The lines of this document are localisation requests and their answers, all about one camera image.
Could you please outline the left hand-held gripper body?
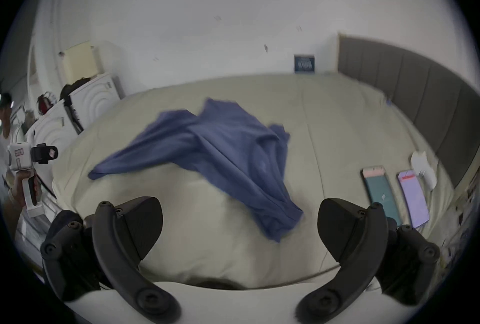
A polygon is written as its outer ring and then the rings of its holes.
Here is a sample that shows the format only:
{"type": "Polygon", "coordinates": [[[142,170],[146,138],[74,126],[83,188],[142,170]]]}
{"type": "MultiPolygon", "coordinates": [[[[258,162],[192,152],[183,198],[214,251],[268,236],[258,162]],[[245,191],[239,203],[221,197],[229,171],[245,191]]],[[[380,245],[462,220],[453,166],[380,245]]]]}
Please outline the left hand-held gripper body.
{"type": "Polygon", "coordinates": [[[7,148],[9,156],[9,168],[12,171],[25,171],[28,177],[21,181],[22,192],[25,200],[26,212],[29,218],[37,218],[45,215],[46,210],[41,196],[35,191],[35,165],[46,165],[59,156],[55,146],[47,146],[45,143],[32,146],[30,143],[12,143],[7,148]]]}

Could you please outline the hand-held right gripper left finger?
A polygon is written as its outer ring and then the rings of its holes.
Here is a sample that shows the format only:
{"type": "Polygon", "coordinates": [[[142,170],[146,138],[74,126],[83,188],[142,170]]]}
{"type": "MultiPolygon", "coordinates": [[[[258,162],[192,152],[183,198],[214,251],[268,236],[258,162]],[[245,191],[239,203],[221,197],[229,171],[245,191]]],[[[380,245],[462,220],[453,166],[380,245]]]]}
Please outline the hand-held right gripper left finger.
{"type": "Polygon", "coordinates": [[[151,322],[174,323],[181,315],[177,300],[139,271],[162,227],[160,202],[150,196],[118,206],[102,201],[84,219],[66,211],[41,245],[47,283],[63,303],[100,291],[103,284],[151,322]]]}

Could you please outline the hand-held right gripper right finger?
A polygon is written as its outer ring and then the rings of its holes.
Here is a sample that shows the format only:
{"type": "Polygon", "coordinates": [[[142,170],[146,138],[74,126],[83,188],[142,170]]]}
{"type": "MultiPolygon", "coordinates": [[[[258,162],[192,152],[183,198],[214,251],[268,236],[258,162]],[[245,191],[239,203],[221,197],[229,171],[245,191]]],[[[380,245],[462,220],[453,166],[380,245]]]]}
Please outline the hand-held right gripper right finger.
{"type": "Polygon", "coordinates": [[[297,304],[298,321],[329,321],[377,279],[383,294],[406,306],[419,305],[440,257],[439,247],[410,225],[397,225],[381,203],[362,208],[349,201],[321,202],[317,229],[340,270],[297,304]]]}

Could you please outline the person's left hand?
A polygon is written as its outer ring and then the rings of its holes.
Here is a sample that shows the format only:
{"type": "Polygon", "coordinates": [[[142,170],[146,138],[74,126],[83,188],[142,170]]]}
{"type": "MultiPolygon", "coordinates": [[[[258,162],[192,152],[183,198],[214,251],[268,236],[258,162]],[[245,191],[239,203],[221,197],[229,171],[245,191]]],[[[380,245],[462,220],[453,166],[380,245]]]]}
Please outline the person's left hand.
{"type": "Polygon", "coordinates": [[[6,173],[7,185],[9,185],[8,197],[5,201],[6,205],[13,206],[14,209],[22,211],[26,206],[26,200],[23,190],[23,180],[28,180],[33,175],[33,186],[34,186],[34,195],[32,199],[36,196],[36,193],[39,191],[39,183],[36,179],[36,172],[34,170],[22,170],[16,171],[15,173],[11,170],[8,170],[6,173]]]}

